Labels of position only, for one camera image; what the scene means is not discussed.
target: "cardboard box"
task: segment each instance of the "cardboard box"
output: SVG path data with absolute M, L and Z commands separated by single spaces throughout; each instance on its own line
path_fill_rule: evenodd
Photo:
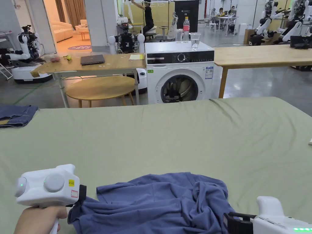
M 250 35 L 254 34 L 254 29 L 246 29 L 245 30 L 245 36 L 244 36 L 244 44 L 249 45 Z

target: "curtain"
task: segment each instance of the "curtain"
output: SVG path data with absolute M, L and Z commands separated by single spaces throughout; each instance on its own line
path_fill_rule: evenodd
M 62 0 L 55 0 L 57 12 L 59 14 L 59 18 L 61 22 L 65 23 L 65 14 L 63 10 Z
M 73 28 L 80 24 L 81 19 L 86 19 L 83 0 L 65 0 L 65 5 Z

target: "yellow sticker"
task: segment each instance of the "yellow sticker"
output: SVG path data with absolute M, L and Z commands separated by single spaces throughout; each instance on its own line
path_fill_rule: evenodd
M 75 181 L 74 180 L 69 180 L 68 181 L 68 186 L 69 187 L 75 187 Z

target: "plastic bottle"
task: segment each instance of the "plastic bottle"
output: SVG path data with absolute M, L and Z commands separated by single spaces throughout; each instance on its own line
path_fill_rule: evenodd
M 190 21 L 188 20 L 188 17 L 185 17 L 184 23 L 183 23 L 183 40 L 188 41 L 188 33 L 190 32 Z

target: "washing machine dial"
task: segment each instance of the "washing machine dial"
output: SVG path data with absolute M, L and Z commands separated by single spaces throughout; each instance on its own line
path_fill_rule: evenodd
M 185 55 L 184 54 L 179 54 L 178 55 L 178 61 L 179 62 L 184 62 L 185 61 Z

